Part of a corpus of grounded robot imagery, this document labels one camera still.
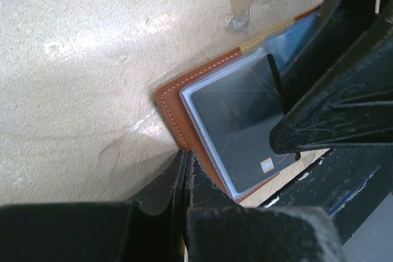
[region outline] small white label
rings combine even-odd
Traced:
[[[271,160],[271,158],[260,162],[260,165],[262,166],[263,173],[267,173],[274,169],[273,161]]]

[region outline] white stitching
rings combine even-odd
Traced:
[[[192,79],[192,78],[194,78],[194,77],[196,77],[196,76],[202,74],[203,72],[206,72],[207,70],[210,70],[210,69],[212,69],[212,68],[218,66],[219,64],[222,64],[224,61],[227,61],[227,60],[229,60],[229,59],[231,59],[231,58],[233,58],[233,57],[235,57],[236,55],[239,55],[239,54],[240,54],[240,52],[236,52],[236,53],[234,53],[233,55],[229,56],[228,58],[225,58],[225,59],[223,59],[223,60],[220,60],[218,63],[213,64],[212,66],[208,67],[207,69],[204,69],[203,71],[200,71],[199,73],[194,74],[194,75],[192,75],[191,77],[184,79],[182,82],[176,84],[175,86],[172,86],[171,88],[167,89],[165,92],[163,92],[163,93],[160,95],[160,99],[161,99],[162,103],[164,104],[164,106],[165,106],[165,108],[166,108],[166,111],[168,112],[169,116],[171,117],[172,123],[173,123],[173,125],[175,126],[177,132],[179,133],[180,137],[182,138],[183,143],[185,144],[185,147],[186,147],[186,148],[188,148],[189,146],[188,146],[187,143],[185,142],[184,137],[183,137],[183,135],[181,134],[179,127],[177,127],[176,122],[173,120],[172,114],[171,114],[171,112],[169,111],[168,106],[166,105],[166,103],[165,103],[164,99],[162,98],[162,96],[163,96],[165,93],[167,93],[169,90],[172,90],[173,88],[178,87],[180,84],[183,84],[184,82],[186,82],[186,81],[188,81],[188,80],[190,80],[190,79]]]

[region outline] cream wall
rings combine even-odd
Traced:
[[[123,199],[176,149],[175,75],[322,0],[0,0],[0,203]]]

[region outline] white paint patch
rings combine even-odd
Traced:
[[[303,176],[301,176],[301,177],[298,179],[298,181],[301,181],[301,180],[303,180],[303,179],[306,179],[308,176],[309,176],[309,173],[306,172],[306,173],[303,174]]]
[[[270,208],[272,205],[276,204],[280,200],[280,197],[274,198],[269,204],[265,205],[265,208]]]

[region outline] wallet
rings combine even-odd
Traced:
[[[204,149],[233,199],[295,161],[294,154],[277,155],[270,148],[270,131],[284,117],[274,71],[274,58],[263,46],[180,92]]]
[[[317,11],[318,7],[315,7],[295,18],[287,20],[280,26],[256,35],[233,50],[162,85],[154,94],[157,106],[180,148],[197,152],[201,165],[207,175],[215,181],[219,188],[236,201],[242,201],[252,192],[277,176],[281,169],[272,174],[271,169],[268,168],[270,173],[266,175],[264,181],[259,183],[253,181],[248,184],[248,187],[247,184],[239,184],[238,189],[233,190],[233,186],[231,187],[228,182],[228,177],[223,176],[223,170],[218,167],[217,161],[212,157],[210,149],[206,148],[206,141],[200,130],[198,130],[195,120],[190,116],[189,110],[187,110],[184,96],[182,98],[182,90],[248,56],[255,55],[258,50],[263,50],[266,53],[265,55],[271,54],[275,60],[275,68],[280,72],[301,49],[302,45],[306,43],[308,36],[311,35],[314,29]],[[288,157],[288,159],[291,159],[290,163],[295,161],[293,155]],[[267,163],[266,160],[268,159],[262,159],[260,163],[262,169],[263,165]],[[282,168],[288,166],[290,163],[283,165]]]

